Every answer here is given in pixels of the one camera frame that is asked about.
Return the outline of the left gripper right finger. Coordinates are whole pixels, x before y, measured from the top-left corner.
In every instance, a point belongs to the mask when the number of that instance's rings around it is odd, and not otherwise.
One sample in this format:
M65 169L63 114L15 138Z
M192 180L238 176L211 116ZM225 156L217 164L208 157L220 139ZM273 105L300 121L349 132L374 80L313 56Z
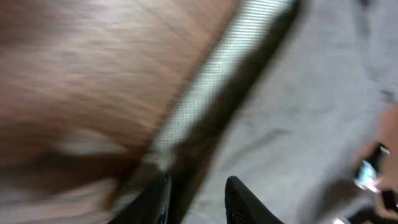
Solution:
M226 181L224 204L227 224L284 224L236 176Z

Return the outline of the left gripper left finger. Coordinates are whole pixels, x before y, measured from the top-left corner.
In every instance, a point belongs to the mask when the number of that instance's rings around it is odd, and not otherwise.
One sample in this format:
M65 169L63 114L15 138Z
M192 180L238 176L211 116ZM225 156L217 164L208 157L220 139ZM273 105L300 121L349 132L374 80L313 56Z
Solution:
M168 224L171 177L160 176L108 224Z

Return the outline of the grey shorts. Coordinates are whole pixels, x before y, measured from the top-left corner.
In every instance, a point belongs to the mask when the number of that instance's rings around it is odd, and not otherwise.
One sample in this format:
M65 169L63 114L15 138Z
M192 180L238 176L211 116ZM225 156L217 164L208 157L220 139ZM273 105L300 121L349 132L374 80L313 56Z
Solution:
M370 211L353 172L396 103L396 1L246 1L114 211L159 175L170 223L225 223L232 175L283 223Z

